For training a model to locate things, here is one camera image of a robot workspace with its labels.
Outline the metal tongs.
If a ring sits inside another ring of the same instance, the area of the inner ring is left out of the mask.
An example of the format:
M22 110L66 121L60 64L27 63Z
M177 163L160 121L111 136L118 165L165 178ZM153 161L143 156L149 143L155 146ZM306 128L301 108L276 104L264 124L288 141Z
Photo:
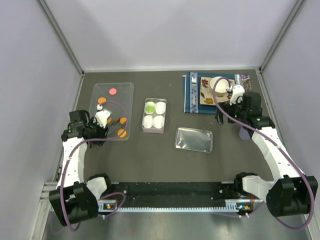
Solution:
M120 124L121 118L122 117L117 117L115 119L112 119L112 122L110 124L108 124L108 132L106 135L108 138L116 137L118 129L125 129L127 122L126 122L126 124Z

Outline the orange round cookie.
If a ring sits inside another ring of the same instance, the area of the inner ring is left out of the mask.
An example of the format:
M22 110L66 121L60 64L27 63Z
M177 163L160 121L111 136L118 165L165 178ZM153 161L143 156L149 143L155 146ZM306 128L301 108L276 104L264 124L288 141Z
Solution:
M122 118L119 120L119 123L120 123L121 125L126 124L126 123L127 123L127 118L126 118L126 117L122 117Z

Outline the green round cookie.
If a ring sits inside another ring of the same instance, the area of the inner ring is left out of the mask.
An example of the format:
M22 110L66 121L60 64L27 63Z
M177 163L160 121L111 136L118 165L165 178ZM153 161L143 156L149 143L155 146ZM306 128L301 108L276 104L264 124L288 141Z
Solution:
M147 114L152 114L154 111L155 111L155 107L152 106L152 105L148 105L148 106L145 108L145 112L146 112Z

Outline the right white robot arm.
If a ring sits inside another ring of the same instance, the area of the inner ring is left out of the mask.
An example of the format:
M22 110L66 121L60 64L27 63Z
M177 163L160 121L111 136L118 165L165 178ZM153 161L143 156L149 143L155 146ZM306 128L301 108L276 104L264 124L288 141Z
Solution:
M229 101L217 105L217 122L222 125L226 116L229 123L240 124L258 146L273 177L266 181L255 173L241 172L235 177L233 192L239 198L253 194L263 200L274 217L312 216L318 182L293 162L272 119L262 114L261 101L259 93L232 91Z

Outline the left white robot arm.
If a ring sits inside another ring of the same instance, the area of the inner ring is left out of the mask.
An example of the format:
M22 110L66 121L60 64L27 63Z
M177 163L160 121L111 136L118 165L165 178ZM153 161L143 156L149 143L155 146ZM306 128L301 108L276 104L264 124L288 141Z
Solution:
M78 224L98 216L98 200L109 198L114 187L105 173L84 180L85 154L91 145L102 146L109 131L111 112L98 110L93 117L86 110L72 111L61 135L63 161L61 176L49 202L62 226Z

